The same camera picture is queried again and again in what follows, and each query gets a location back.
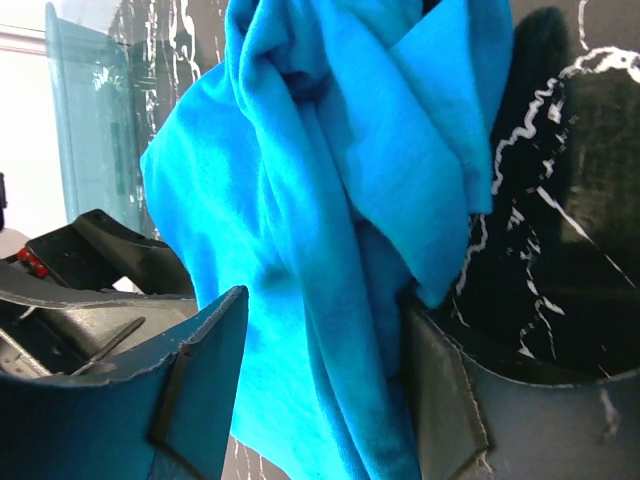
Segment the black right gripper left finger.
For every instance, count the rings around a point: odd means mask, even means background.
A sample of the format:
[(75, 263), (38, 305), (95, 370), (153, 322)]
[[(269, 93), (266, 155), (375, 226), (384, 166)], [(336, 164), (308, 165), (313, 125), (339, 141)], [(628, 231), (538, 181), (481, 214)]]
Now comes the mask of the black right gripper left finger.
[(218, 479), (248, 325), (236, 286), (78, 376), (1, 378), (5, 479)]

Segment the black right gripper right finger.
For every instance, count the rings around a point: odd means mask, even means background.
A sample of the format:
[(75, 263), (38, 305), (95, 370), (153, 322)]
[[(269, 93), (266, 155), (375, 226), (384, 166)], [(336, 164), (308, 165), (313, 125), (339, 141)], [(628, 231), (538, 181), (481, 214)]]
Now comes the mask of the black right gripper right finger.
[(403, 380), (424, 479), (636, 479), (639, 372), (589, 377), (397, 298)]

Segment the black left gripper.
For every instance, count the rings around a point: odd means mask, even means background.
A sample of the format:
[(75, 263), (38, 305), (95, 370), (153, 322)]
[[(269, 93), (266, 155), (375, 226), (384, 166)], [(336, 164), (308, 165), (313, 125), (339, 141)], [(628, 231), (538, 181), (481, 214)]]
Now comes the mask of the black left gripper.
[(180, 260), (100, 209), (33, 239), (1, 229), (1, 371), (81, 375), (197, 311)]

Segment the blue t shirt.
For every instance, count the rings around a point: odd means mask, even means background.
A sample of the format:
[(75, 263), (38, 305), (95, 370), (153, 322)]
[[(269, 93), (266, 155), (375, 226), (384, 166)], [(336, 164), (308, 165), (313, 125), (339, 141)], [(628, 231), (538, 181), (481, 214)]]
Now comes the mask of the blue t shirt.
[(141, 169), (198, 304), (248, 289), (231, 433), (293, 479), (416, 479), (395, 298), (440, 304), (492, 208), (510, 6), (232, 1), (225, 40)]

